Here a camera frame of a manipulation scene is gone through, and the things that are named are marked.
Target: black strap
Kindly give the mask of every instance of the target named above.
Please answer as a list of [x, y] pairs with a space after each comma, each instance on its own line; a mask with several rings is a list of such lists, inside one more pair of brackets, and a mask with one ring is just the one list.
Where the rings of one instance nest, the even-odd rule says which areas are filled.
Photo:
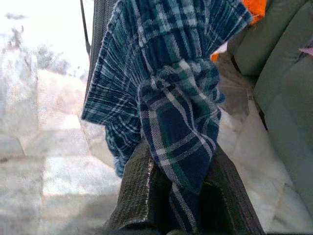
[[87, 33], [87, 26], [86, 26], [86, 19], [85, 19], [85, 11], [84, 11], [83, 0], [80, 0], [80, 8], [82, 10], [82, 17], [83, 17], [84, 34], [85, 34], [85, 41], [86, 41], [86, 50], [87, 50], [88, 55], [90, 55], [90, 43], [89, 43], [89, 40], [88, 40], [88, 33]]

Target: checkered towel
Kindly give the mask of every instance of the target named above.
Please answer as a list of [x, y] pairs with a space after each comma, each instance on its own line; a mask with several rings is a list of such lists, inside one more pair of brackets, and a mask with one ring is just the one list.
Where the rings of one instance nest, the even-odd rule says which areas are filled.
[[173, 182], [173, 215], [192, 233], [223, 100], [209, 56], [251, 20], [240, 0], [120, 0], [88, 91], [82, 118], [106, 126], [118, 175], [142, 128]]

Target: fabric fold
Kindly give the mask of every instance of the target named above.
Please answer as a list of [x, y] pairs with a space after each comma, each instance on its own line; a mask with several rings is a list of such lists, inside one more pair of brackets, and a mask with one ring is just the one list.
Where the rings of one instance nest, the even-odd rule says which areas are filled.
[[251, 20], [240, 0], [121, 0], [100, 50], [82, 118], [106, 125], [120, 176], [143, 129], [189, 232], [198, 231], [223, 100], [209, 56]]

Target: pink object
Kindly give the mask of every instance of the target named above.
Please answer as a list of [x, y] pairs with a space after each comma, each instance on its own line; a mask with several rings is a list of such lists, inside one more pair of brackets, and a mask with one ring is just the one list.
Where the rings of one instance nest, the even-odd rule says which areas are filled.
[[299, 51], [307, 53], [307, 54], [313, 56], [313, 47], [310, 47], [310, 48], [300, 48]]

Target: plaid cloth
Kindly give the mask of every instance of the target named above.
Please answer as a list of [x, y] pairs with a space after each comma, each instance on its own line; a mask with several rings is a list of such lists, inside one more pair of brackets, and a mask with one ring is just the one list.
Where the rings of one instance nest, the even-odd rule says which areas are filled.
[[173, 182], [176, 221], [192, 233], [224, 98], [209, 56], [251, 20], [240, 0], [120, 0], [88, 91], [82, 119], [106, 126], [117, 174], [142, 128], [154, 161]]

